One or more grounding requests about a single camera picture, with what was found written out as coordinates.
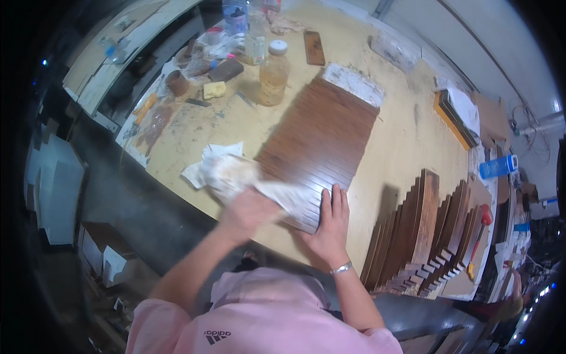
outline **sponge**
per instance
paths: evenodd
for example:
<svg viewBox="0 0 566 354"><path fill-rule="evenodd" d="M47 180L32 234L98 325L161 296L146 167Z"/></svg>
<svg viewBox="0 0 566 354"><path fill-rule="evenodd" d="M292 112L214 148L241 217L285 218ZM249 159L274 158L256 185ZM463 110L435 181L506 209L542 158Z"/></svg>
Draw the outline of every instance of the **sponge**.
<svg viewBox="0 0 566 354"><path fill-rule="evenodd" d="M203 98L205 100L209 100L214 97L222 97L224 96L224 93L226 93L226 83L224 81L204 84Z"/></svg>

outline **blue bottle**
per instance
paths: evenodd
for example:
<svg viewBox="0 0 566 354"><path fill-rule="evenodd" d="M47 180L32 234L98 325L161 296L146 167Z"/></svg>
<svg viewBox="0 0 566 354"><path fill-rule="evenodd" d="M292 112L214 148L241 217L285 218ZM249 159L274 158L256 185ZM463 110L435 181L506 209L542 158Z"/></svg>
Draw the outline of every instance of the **blue bottle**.
<svg viewBox="0 0 566 354"><path fill-rule="evenodd" d="M517 155L500 157L493 161L487 161L479 165L479 175L485 180L487 178L510 174L519 168Z"/></svg>
<svg viewBox="0 0 566 354"><path fill-rule="evenodd" d="M246 0L222 0L222 14L226 20L228 34L235 35L247 31Z"/></svg>

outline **plastic bottle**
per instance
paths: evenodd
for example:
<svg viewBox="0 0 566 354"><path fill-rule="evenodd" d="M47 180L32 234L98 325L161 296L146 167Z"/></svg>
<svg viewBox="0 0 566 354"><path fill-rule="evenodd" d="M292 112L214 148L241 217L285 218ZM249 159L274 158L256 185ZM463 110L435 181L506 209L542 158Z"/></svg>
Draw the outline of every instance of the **plastic bottle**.
<svg viewBox="0 0 566 354"><path fill-rule="evenodd" d="M104 54L110 58L112 64L123 64L126 61L126 53L112 38L103 36L98 44L104 49Z"/></svg>
<svg viewBox="0 0 566 354"><path fill-rule="evenodd" d="M487 178L510 174L517 168L519 168L517 155L508 155L479 164L479 175L485 180Z"/></svg>
<svg viewBox="0 0 566 354"><path fill-rule="evenodd" d="M263 12L267 12L267 10L281 11L281 0L263 0Z"/></svg>
<svg viewBox="0 0 566 354"><path fill-rule="evenodd" d="M222 14L226 20L226 30L230 35L247 31L246 0L222 0Z"/></svg>
<svg viewBox="0 0 566 354"><path fill-rule="evenodd" d="M289 77L289 61L285 53L287 53L286 42L275 40L269 43L269 56L259 69L259 82L261 83L259 96L264 106L275 106L283 100Z"/></svg>
<svg viewBox="0 0 566 354"><path fill-rule="evenodd" d="M250 17L250 29L244 38L246 61L249 65L260 65L265 60L265 29L261 22Z"/></svg>

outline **blue label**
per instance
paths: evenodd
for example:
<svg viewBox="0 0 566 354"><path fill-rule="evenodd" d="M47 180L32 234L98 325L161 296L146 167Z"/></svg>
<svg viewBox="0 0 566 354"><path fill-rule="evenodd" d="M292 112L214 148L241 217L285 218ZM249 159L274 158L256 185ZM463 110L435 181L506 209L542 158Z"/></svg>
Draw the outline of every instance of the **blue label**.
<svg viewBox="0 0 566 354"><path fill-rule="evenodd" d="M110 48L108 48L106 50L106 56L110 58L112 56L112 54L114 54L115 51L116 51L116 48L114 48L114 46L111 45Z"/></svg>

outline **glass jar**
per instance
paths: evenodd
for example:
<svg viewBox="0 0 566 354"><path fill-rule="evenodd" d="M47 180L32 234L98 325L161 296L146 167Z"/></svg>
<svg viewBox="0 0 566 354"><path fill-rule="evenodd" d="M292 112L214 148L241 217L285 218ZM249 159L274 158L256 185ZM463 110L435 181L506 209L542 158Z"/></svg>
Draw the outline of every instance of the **glass jar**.
<svg viewBox="0 0 566 354"><path fill-rule="evenodd" d="M289 61L285 56L287 43L281 40L269 43L269 56L259 69L260 103L275 106L281 103L289 77Z"/></svg>

